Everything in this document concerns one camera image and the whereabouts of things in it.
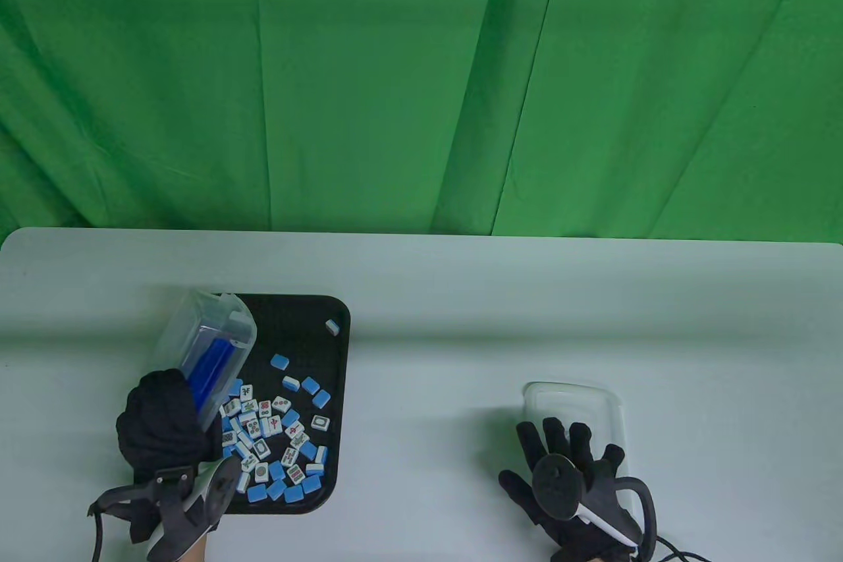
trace green backdrop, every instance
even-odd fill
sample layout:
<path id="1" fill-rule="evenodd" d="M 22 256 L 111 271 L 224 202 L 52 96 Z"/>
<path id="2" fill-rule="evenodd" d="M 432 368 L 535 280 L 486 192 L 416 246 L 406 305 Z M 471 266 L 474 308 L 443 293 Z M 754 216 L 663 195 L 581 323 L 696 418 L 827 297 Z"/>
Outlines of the green backdrop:
<path id="1" fill-rule="evenodd" d="M 840 242 L 841 7 L 0 0 L 0 239 Z"/>

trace transparent box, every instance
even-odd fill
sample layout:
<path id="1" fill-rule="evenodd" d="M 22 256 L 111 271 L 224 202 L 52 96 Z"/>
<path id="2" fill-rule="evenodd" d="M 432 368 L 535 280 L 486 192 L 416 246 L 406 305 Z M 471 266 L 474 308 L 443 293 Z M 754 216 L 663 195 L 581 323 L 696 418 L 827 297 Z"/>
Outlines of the transparent box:
<path id="1" fill-rule="evenodd" d="M 190 384 L 202 430 L 207 430 L 256 339 L 255 318 L 240 297 L 191 290 L 155 346 L 154 368 L 172 367 L 180 359 L 178 369 Z"/>

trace gloved hand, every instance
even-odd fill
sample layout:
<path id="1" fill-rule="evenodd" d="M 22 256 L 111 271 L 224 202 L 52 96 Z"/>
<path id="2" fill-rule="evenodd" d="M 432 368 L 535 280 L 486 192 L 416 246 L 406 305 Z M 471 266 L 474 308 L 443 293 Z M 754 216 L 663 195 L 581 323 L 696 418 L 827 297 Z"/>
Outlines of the gloved hand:
<path id="1" fill-rule="evenodd" d="M 207 432 L 199 426 L 196 405 L 178 369 L 141 378 L 129 391 L 126 411 L 117 418 L 117 442 L 134 470 L 134 483 L 147 483 L 157 470 L 216 461 L 223 456 L 223 427 L 217 417 Z M 150 538 L 160 514 L 150 501 L 132 502 L 132 543 Z"/>
<path id="2" fill-rule="evenodd" d="M 547 450 L 542 445 L 538 430 L 531 422 L 524 421 L 516 426 L 518 439 L 521 441 L 521 448 L 524 449 L 531 472 L 536 463 L 550 451 L 570 459 L 584 475 L 587 488 L 590 488 L 594 481 L 596 471 L 610 472 L 613 477 L 617 474 L 620 463 L 624 460 L 624 451 L 619 445 L 608 444 L 603 458 L 595 462 L 591 455 L 591 430 L 586 424 L 571 424 L 570 444 L 565 438 L 565 429 L 557 418 L 545 418 L 542 426 L 547 439 Z M 540 525 L 561 547 L 561 550 L 553 555 L 551 562 L 588 562 L 595 558 L 602 559 L 603 562 L 629 562 L 634 549 L 619 543 L 596 526 L 586 524 L 578 517 L 572 520 L 555 520 L 548 516 L 536 502 L 533 488 L 515 472 L 503 470 L 498 475 L 498 482 L 506 490 L 509 498 L 527 513 L 530 520 L 535 525 Z"/>

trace blue object inside container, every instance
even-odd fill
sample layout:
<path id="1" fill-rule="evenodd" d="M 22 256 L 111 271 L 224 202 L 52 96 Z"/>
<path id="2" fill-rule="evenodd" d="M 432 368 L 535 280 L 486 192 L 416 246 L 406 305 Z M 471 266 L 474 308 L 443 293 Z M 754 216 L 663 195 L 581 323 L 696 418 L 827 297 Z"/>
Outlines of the blue object inside container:
<path id="1" fill-rule="evenodd" d="M 193 402 L 196 410 L 202 410 L 208 397 L 214 392 L 217 382 L 228 376 L 225 367 L 234 355 L 234 345 L 230 340 L 217 338 L 211 342 L 208 351 L 193 367 L 190 375 L 187 376 L 187 384 L 190 385 L 190 392 L 193 393 Z"/>

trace black cord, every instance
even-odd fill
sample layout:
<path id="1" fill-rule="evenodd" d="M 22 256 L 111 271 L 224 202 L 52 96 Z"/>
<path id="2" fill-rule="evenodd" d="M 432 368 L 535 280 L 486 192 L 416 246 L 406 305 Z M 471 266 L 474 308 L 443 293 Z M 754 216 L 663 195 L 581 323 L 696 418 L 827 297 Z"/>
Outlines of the black cord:
<path id="1" fill-rule="evenodd" d="M 88 516 L 94 517 L 94 523 L 96 523 L 97 529 L 97 535 L 94 539 L 94 556 L 91 558 L 91 562 L 99 562 L 99 554 L 103 550 L 103 515 L 99 508 L 94 509 L 94 505 L 91 505 L 91 509 L 88 510 Z"/>
<path id="2" fill-rule="evenodd" d="M 689 559 L 696 559 L 699 562 L 711 562 L 711 560 L 703 558 L 701 555 L 697 555 L 696 553 L 690 553 L 690 551 L 680 551 L 674 547 L 668 540 L 662 538 L 661 536 L 656 536 L 656 541 L 662 543 L 671 550 L 671 554 L 659 560 L 659 562 L 670 562 L 672 559 L 679 559 L 680 562 L 688 562 Z"/>

